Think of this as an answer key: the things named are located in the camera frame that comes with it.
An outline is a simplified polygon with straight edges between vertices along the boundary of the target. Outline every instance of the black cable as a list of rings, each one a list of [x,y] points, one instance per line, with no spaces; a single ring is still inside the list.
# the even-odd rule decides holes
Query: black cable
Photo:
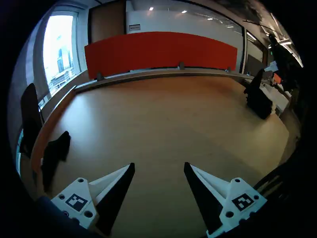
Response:
[[[102,5],[103,3],[99,0],[95,0],[97,3],[99,3],[100,5]]]
[[[251,22],[251,21],[248,21],[248,20],[244,20],[243,22],[247,22],[247,23],[255,24],[255,25],[258,25],[258,26],[261,26],[261,27],[265,27],[265,28],[267,28],[267,29],[269,29],[269,30],[271,30],[271,31],[276,32],[276,33],[279,34],[280,36],[283,36],[283,35],[282,35],[281,33],[279,33],[278,31],[272,30],[271,28],[266,27],[266,26],[263,26],[263,25],[261,25],[261,24],[258,24],[258,23],[255,23],[255,22]]]

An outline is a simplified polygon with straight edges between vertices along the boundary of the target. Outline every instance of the wall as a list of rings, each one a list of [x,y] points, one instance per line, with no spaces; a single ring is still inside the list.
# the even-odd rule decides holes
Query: wall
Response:
[[[191,14],[173,11],[133,11],[126,15],[127,33],[170,31],[215,39],[237,48],[236,72],[240,70],[243,37],[230,28]],[[129,31],[129,25],[140,24],[139,31]]]
[[[256,47],[254,44],[252,44],[252,42],[247,40],[247,53],[249,55],[252,55],[254,58],[256,58],[257,60],[259,60],[260,62],[262,62],[263,59],[263,52]]]

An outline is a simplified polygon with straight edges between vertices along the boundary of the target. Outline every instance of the desk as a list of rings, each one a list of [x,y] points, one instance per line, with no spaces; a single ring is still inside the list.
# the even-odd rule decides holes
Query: desk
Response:
[[[206,227],[183,173],[184,162],[225,180],[254,185],[274,169],[288,131],[276,115],[260,119],[244,87],[227,77],[169,77],[77,94],[51,140],[71,135],[52,196],[130,162],[136,172],[112,237],[201,237]]]

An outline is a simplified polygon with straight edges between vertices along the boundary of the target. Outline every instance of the black chair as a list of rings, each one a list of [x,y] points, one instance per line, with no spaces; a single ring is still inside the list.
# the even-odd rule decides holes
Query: black chair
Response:
[[[30,158],[35,140],[42,127],[36,89],[33,83],[25,89],[21,97],[20,105],[23,126],[23,139],[20,152],[25,153]]]

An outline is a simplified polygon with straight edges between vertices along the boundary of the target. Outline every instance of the orange partition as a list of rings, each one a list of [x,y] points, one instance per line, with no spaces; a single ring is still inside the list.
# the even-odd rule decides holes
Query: orange partition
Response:
[[[85,46],[91,79],[133,69],[184,66],[235,70],[237,48],[185,33],[146,32],[114,36]]]

